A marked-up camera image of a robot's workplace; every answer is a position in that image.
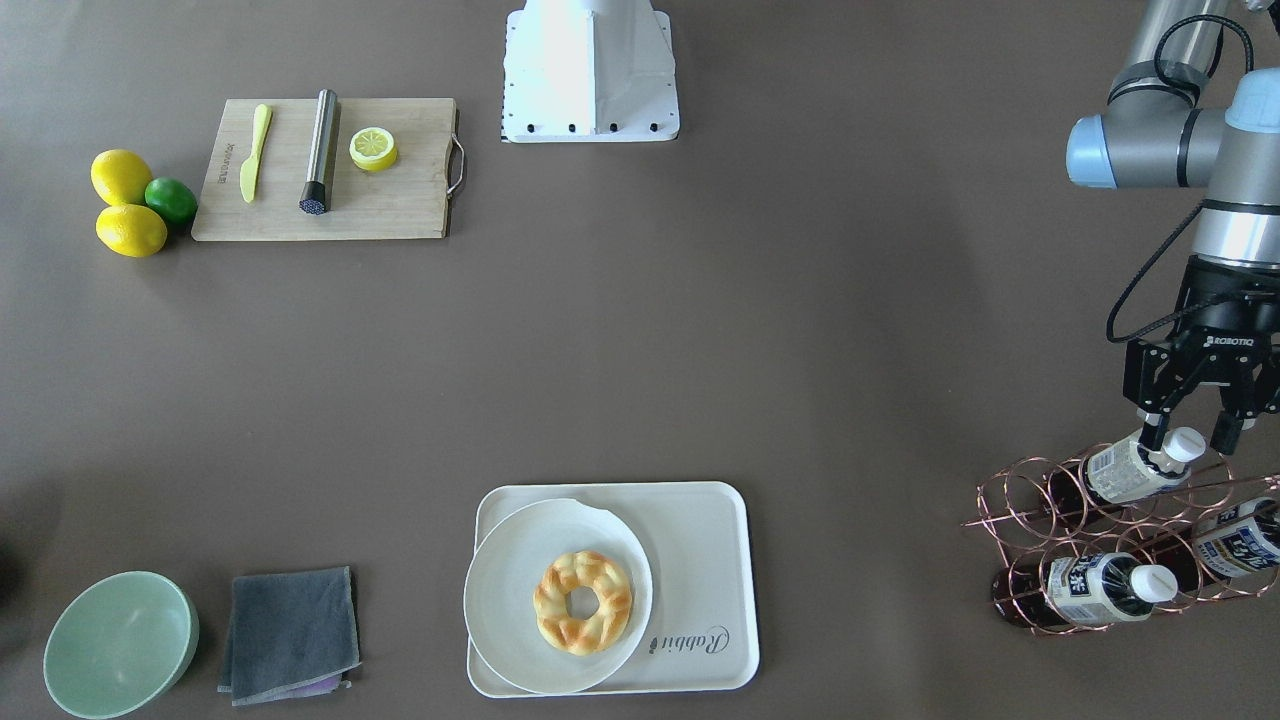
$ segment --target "yellow plastic knife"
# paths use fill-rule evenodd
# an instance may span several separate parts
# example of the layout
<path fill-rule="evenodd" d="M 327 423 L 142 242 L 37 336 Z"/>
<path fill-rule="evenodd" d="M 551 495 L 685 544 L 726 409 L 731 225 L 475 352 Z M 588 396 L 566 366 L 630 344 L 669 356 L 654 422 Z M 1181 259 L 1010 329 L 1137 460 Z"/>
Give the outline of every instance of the yellow plastic knife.
<path fill-rule="evenodd" d="M 257 190 L 257 165 L 262 161 L 262 142 L 266 140 L 266 127 L 270 124 L 271 106 L 253 108 L 253 149 L 248 160 L 241 165 L 241 196 L 244 197 L 244 202 L 252 202 L 253 192 Z"/>

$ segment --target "brown table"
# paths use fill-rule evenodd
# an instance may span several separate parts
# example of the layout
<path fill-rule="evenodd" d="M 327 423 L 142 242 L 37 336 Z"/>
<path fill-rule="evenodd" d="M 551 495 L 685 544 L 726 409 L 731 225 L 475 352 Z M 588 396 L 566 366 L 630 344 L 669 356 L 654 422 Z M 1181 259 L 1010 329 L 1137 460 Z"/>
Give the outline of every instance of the brown table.
<path fill-rule="evenodd" d="M 1066 179 L 1142 13 L 664 0 L 682 132 L 499 142 L 520 3 L 0 6 L 0 707 L 95 580 L 163 573 L 204 639 L 143 717 L 1094 717 L 1274 712 L 1277 600 L 1069 639 L 986 603 L 973 487 L 1135 425 L 1103 319 L 1202 191 Z M 1258 65 L 1280 64 L 1251 18 Z M 1204 104 L 1240 73 L 1228 42 Z M 93 236 L 92 158 L 198 190 L 228 97 L 454 97 L 440 241 Z M 1123 325 L 1171 309 L 1185 243 Z M 1207 428 L 1216 393 L 1183 420 Z M 1235 461 L 1280 466 L 1265 418 Z M 728 693 L 493 701 L 462 583 L 494 487 L 719 479 L 745 497 L 760 667 Z M 349 564 L 338 694 L 214 692 L 237 575 Z"/>

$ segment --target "green bowl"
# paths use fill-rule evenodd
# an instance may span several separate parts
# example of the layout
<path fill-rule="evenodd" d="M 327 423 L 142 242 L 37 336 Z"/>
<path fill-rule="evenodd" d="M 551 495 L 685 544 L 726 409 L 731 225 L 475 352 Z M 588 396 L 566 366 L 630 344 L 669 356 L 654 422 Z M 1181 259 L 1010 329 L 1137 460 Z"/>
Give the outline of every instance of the green bowl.
<path fill-rule="evenodd" d="M 111 575 L 82 592 L 54 625 L 45 687 L 77 717 L 119 717 L 173 687 L 198 639 L 196 609 L 172 580 L 146 571 Z"/>

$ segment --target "donut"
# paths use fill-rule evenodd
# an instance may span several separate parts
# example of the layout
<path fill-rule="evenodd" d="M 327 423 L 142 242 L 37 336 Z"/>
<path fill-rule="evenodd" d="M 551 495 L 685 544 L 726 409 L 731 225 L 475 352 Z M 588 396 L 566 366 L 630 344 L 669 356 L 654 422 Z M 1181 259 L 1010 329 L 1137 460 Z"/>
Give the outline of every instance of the donut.
<path fill-rule="evenodd" d="M 568 593 L 595 591 L 599 609 L 588 619 L 568 614 Z M 566 552 L 534 588 L 538 632 L 552 647 L 573 655 L 600 652 L 618 642 L 631 619 L 631 582 L 617 562 L 591 550 Z"/>

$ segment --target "white bottle cap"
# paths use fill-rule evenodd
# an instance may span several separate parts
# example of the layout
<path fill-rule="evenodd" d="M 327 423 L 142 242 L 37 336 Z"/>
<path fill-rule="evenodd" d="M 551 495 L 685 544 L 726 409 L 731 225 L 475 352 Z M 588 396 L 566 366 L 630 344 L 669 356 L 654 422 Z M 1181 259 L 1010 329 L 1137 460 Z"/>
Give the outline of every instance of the white bottle cap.
<path fill-rule="evenodd" d="M 1133 594 L 1147 602 L 1169 602 L 1178 594 L 1178 578 L 1164 565 L 1139 565 L 1129 574 Z"/>
<path fill-rule="evenodd" d="M 1194 428 L 1174 428 L 1165 436 L 1161 451 L 1178 462 L 1190 462 L 1204 455 L 1204 436 Z"/>

